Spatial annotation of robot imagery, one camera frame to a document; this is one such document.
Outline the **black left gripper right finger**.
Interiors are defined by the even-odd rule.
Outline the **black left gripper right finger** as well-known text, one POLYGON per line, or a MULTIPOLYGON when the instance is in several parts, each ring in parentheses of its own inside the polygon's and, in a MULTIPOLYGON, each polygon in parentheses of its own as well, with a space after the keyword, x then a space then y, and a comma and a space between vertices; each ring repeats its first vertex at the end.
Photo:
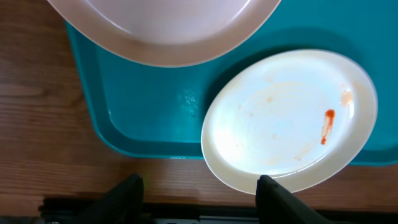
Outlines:
POLYGON ((257 181, 256 208, 261 224, 332 224, 268 175, 257 181))

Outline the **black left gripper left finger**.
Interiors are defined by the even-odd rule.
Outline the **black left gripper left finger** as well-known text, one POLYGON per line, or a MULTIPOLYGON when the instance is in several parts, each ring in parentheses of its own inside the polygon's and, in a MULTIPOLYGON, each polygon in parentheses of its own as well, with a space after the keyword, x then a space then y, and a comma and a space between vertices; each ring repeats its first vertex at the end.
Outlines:
POLYGON ((76 224, 139 223, 143 197, 143 179, 133 174, 82 211, 76 224))

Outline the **white plate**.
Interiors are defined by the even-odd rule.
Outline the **white plate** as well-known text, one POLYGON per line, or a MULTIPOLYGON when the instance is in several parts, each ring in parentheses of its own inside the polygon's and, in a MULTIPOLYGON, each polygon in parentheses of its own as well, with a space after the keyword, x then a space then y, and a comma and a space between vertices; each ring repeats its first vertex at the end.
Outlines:
POLYGON ((201 149, 222 183, 255 194, 262 175, 290 192, 345 168, 377 118, 368 73, 344 55, 291 50, 262 59, 231 79, 203 122, 201 149))

